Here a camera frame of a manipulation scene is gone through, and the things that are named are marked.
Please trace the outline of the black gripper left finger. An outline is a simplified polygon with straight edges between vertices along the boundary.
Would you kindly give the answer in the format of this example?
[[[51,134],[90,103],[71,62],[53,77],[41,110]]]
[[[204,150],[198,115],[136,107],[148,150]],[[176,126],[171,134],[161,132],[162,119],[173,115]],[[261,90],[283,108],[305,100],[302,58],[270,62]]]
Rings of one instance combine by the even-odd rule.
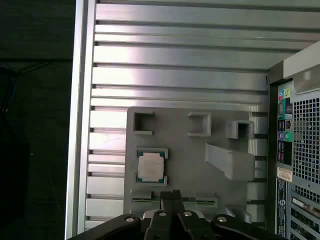
[[[171,235],[172,192],[160,193],[160,209],[140,217],[128,213],[71,237],[72,240],[168,240]]]

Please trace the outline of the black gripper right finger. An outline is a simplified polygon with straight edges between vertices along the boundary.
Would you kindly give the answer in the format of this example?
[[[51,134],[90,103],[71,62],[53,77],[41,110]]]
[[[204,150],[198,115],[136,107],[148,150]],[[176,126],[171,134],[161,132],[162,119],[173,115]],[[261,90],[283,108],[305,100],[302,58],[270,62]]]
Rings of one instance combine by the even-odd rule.
[[[186,210],[181,192],[172,191],[174,216],[186,240],[282,240],[258,226],[240,221],[227,214],[218,214],[210,221],[199,217],[195,211]]]

